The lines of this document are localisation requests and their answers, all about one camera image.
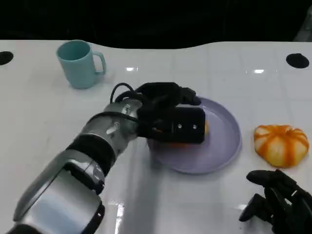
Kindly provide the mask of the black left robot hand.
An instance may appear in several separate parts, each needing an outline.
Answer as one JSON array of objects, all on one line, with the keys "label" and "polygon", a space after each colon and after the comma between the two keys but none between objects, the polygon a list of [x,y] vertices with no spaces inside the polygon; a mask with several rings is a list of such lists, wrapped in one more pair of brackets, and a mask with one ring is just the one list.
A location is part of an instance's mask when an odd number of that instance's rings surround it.
[{"label": "black left robot hand", "polygon": [[205,112],[190,88],[174,82],[145,83],[136,89],[145,98],[137,110],[137,135],[160,142],[201,144],[205,139]]}]

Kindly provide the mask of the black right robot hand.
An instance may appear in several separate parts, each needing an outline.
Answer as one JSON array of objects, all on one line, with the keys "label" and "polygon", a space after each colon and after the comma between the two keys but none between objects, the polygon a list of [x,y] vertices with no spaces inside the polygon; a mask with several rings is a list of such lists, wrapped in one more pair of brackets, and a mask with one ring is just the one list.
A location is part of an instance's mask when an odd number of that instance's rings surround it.
[{"label": "black right robot hand", "polygon": [[246,179],[264,188],[265,196],[255,194],[239,217],[246,222],[256,216],[272,225],[275,234],[310,234],[312,232],[312,196],[283,173],[254,170]]}]

